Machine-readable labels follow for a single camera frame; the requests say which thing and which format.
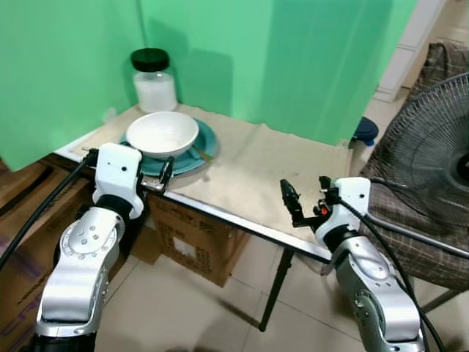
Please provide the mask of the white bowl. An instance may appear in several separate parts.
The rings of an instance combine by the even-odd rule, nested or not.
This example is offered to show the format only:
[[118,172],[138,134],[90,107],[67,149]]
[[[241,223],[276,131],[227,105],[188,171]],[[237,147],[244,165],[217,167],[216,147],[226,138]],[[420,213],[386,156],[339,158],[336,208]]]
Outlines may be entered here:
[[126,130],[131,147],[155,160],[166,160],[187,152],[200,133],[198,122],[177,111],[145,114]]

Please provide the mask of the beige tablecloth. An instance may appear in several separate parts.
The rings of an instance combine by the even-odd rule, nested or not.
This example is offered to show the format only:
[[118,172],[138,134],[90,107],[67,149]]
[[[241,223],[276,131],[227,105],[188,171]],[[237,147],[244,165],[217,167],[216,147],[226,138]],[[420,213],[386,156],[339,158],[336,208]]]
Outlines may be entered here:
[[319,177],[348,177],[352,151],[347,143],[318,143],[188,105],[178,110],[211,127],[218,152],[213,161],[171,179],[164,197],[329,261],[330,252],[318,244],[314,232],[292,226],[279,181],[287,179],[295,187],[305,212],[311,214],[320,197]]

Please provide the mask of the black metal table leg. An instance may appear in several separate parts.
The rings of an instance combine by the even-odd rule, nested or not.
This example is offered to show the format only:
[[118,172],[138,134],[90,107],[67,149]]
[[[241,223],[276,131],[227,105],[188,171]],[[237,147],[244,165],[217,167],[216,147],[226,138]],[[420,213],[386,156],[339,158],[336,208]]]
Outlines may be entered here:
[[292,258],[294,258],[294,251],[292,249],[284,249],[282,251],[274,281],[267,298],[267,304],[265,305],[265,311],[262,312],[262,319],[258,324],[258,331],[260,332],[267,331],[268,323],[271,315],[273,314],[273,309],[278,301],[279,292],[281,292],[286,275],[292,267]]

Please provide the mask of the black floor fan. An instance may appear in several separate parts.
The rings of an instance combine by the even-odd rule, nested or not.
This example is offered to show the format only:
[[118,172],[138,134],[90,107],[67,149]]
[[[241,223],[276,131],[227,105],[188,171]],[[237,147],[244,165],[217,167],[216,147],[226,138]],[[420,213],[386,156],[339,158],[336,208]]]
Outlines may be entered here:
[[439,81],[411,98],[388,125],[363,169],[402,204],[431,220],[469,217],[469,75]]

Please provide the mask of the white door frame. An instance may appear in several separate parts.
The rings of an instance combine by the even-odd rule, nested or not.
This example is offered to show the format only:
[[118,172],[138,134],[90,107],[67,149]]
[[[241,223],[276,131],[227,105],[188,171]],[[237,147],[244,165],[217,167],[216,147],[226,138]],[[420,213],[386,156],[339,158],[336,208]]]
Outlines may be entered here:
[[418,77],[422,60],[436,23],[448,0],[416,0],[407,11],[407,26],[396,38],[396,47],[373,98],[393,103],[402,96],[403,87],[411,88]]

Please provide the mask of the printed cardboard box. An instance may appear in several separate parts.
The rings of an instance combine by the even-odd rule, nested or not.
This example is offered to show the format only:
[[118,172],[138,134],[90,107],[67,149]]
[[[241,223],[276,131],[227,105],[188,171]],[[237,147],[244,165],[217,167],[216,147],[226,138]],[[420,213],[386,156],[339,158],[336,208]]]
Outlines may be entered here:
[[162,254],[224,287],[251,235],[171,200],[147,195]]

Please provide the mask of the glass jar with black lid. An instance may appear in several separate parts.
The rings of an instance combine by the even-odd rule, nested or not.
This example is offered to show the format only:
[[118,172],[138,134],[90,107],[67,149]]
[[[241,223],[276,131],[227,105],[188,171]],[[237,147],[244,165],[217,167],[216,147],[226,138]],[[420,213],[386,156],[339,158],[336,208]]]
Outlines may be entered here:
[[167,51],[144,48],[134,51],[130,61],[136,73],[132,81],[138,98],[138,107],[144,113],[174,111],[178,105],[177,87],[169,67]]

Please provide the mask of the blue lidded bin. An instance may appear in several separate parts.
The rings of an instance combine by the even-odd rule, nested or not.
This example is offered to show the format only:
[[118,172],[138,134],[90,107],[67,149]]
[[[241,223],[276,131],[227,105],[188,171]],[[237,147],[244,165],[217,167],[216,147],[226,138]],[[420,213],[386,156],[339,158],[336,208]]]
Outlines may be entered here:
[[378,124],[375,121],[369,120],[368,117],[362,117],[350,141],[365,144],[366,147],[372,147],[379,134],[380,128]]

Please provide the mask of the plaid cushioned chair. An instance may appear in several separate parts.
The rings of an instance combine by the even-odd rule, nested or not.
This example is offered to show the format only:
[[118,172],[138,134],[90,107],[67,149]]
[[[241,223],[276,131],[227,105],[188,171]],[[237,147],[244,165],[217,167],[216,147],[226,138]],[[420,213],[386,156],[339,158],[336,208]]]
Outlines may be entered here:
[[[469,47],[451,40],[433,41],[416,86],[403,105],[432,85],[462,73],[469,75]],[[469,217],[466,226],[431,220],[402,204],[383,181],[366,177],[363,170],[364,167],[363,177],[372,182],[369,220],[380,229],[405,274],[446,289],[445,294],[426,303],[425,311],[432,311],[465,292],[469,288]]]

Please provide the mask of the green backdrop cloth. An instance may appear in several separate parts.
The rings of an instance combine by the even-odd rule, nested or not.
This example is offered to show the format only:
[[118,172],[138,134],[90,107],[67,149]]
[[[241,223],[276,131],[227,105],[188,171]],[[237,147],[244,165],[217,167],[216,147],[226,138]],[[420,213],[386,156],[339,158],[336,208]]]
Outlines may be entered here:
[[418,0],[0,0],[0,160],[19,170],[137,103],[167,51],[181,103],[324,144],[358,126]]

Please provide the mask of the teal plate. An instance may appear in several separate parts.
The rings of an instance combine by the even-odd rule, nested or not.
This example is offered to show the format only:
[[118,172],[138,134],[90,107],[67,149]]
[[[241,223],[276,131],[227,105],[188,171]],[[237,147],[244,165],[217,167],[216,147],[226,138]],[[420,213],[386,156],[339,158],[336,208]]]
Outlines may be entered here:
[[[211,130],[208,124],[201,120],[197,120],[200,127],[199,135],[192,144],[192,147],[182,155],[174,158],[173,173],[174,176],[188,173],[194,169],[198,169],[207,162],[197,150],[201,150],[210,157],[214,158],[218,152],[218,140],[215,137],[215,132]],[[155,160],[150,157],[143,157],[141,161],[141,173],[148,175],[148,177],[158,177],[162,168],[164,167],[164,160]]]

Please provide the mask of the golden utensil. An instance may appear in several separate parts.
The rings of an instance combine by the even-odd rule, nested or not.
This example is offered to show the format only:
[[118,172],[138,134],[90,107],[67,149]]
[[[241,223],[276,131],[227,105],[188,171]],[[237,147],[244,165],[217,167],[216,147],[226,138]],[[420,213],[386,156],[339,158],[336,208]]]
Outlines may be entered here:
[[198,155],[199,157],[204,160],[205,162],[211,162],[213,161],[213,157],[207,153],[205,153],[204,151],[200,150],[200,148],[198,148],[196,145],[192,144],[192,150],[194,150]]

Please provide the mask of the large brown cardboard box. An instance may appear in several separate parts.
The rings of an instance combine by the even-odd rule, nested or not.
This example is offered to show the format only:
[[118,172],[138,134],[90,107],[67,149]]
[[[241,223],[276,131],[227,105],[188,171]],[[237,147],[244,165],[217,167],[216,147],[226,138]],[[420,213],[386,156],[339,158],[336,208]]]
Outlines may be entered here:
[[[0,254],[68,173],[34,162],[0,175]],[[38,302],[62,232],[90,201],[92,185],[78,178],[51,202],[0,269],[0,352],[19,352],[34,331]]]

